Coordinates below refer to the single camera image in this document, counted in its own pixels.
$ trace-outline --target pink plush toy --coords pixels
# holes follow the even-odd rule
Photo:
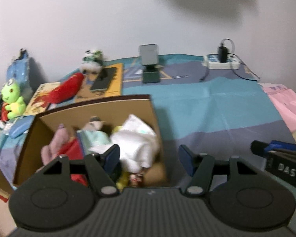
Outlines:
[[[60,148],[69,141],[69,133],[63,124],[59,124],[57,131],[49,145],[46,145],[41,150],[42,162],[47,165],[58,156]]]

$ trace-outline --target green frog plush toy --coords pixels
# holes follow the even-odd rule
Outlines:
[[[13,119],[15,117],[21,116],[26,109],[23,97],[20,96],[20,87],[14,78],[9,79],[9,81],[4,85],[1,91],[2,100],[8,105],[5,106],[8,113],[8,119]]]

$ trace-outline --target pink cloth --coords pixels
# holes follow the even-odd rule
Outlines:
[[[296,131],[296,93],[284,85],[263,87],[291,132]]]

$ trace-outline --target book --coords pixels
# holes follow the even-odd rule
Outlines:
[[[54,90],[59,85],[60,82],[41,84],[34,93],[29,104],[27,105],[23,115],[36,115],[38,113],[46,111],[46,109],[49,106],[49,103],[46,101],[45,98],[50,93],[50,91]]]
[[[116,68],[116,73],[106,91],[91,92],[90,87],[98,77],[97,74],[88,73],[77,93],[74,102],[88,101],[102,97],[119,96],[122,93],[123,63],[106,66],[105,68]]]

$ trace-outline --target ribbed black surface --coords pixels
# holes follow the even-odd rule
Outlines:
[[[233,229],[216,219],[201,199],[178,189],[130,189],[100,200],[83,222],[57,233],[16,230],[11,237],[291,237],[288,228],[264,233]]]

